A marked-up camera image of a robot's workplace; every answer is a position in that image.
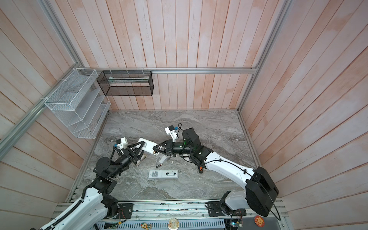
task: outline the wire mesh basket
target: wire mesh basket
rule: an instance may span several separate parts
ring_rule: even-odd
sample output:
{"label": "wire mesh basket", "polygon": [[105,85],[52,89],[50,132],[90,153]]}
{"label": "wire mesh basket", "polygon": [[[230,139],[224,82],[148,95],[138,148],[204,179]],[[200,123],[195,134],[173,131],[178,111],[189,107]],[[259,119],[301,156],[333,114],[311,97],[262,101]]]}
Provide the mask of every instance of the wire mesh basket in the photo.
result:
{"label": "wire mesh basket", "polygon": [[45,102],[77,138],[96,138],[111,105],[100,88],[90,89],[96,78],[96,70],[75,69]]}
{"label": "wire mesh basket", "polygon": [[105,96],[152,96],[150,71],[105,70],[97,79]]}
{"label": "wire mesh basket", "polygon": [[45,105],[50,110],[75,110],[96,78],[96,70],[75,69],[51,94]]}

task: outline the black wire mesh basket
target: black wire mesh basket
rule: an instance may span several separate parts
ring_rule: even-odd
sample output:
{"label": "black wire mesh basket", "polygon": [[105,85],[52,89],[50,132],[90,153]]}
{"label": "black wire mesh basket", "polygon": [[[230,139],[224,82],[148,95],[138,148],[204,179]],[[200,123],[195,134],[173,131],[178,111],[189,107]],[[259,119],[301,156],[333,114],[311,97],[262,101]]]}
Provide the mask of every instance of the black wire mesh basket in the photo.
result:
{"label": "black wire mesh basket", "polygon": [[152,96],[151,71],[104,70],[97,78],[105,96]]}

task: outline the gray marble surface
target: gray marble surface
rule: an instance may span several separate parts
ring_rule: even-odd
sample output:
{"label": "gray marble surface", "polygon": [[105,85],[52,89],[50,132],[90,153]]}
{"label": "gray marble surface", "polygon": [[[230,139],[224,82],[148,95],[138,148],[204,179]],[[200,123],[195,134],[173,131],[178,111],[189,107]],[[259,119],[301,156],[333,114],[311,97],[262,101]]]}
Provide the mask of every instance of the gray marble surface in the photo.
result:
{"label": "gray marble surface", "polygon": [[[161,143],[169,138],[165,127],[182,123],[183,129],[193,127],[201,143],[221,156],[247,167],[255,167],[254,159],[241,129],[235,110],[169,110],[169,111],[125,111],[109,114],[97,147],[89,162],[79,187],[84,187],[95,178],[93,168],[99,158],[110,157],[116,139],[126,137],[129,144],[140,137]],[[178,141],[182,141],[181,132]],[[148,179],[149,170],[163,156],[146,153],[139,166],[134,164],[115,178],[112,196],[118,200],[157,199],[219,199],[228,191],[239,191],[235,182],[209,170],[198,173],[194,164],[180,157],[165,160],[159,170],[179,170],[178,179]],[[79,197],[81,190],[76,190]]]}

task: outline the orange sticker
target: orange sticker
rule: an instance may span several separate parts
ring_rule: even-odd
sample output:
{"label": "orange sticker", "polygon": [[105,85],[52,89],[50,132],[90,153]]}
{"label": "orange sticker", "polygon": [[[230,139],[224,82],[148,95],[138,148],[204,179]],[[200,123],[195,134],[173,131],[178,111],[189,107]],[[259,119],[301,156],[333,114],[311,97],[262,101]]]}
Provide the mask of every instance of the orange sticker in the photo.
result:
{"label": "orange sticker", "polygon": [[265,220],[260,216],[255,216],[254,222],[258,227],[263,227],[265,225]]}

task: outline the white wire mesh organizer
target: white wire mesh organizer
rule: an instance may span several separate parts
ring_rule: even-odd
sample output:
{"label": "white wire mesh organizer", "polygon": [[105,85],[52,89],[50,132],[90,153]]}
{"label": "white wire mesh organizer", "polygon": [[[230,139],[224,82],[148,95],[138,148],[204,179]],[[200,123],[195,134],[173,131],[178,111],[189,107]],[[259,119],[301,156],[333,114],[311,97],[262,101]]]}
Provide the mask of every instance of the white wire mesh organizer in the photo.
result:
{"label": "white wire mesh organizer", "polygon": [[96,70],[75,69],[45,102],[77,138],[96,138],[111,105],[100,88],[89,90],[96,78]]}

